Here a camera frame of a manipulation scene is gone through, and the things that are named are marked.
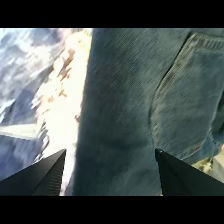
denim fabric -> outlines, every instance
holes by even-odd
[[[155,148],[216,155],[223,73],[224,29],[95,29],[74,195],[159,195]]]

back pocket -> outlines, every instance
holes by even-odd
[[[211,129],[224,89],[224,38],[193,34],[162,79],[152,105],[155,147],[191,155]]]

clothing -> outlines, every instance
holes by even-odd
[[[224,29],[93,31],[74,195],[159,195],[155,148],[189,164],[223,144]]]

light blue denim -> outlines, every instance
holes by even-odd
[[[159,195],[155,148],[218,154],[223,91],[223,28],[95,29],[74,195]]]

faded denim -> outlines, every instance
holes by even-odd
[[[223,28],[95,29],[74,195],[159,195],[155,148],[217,155],[223,91]]]

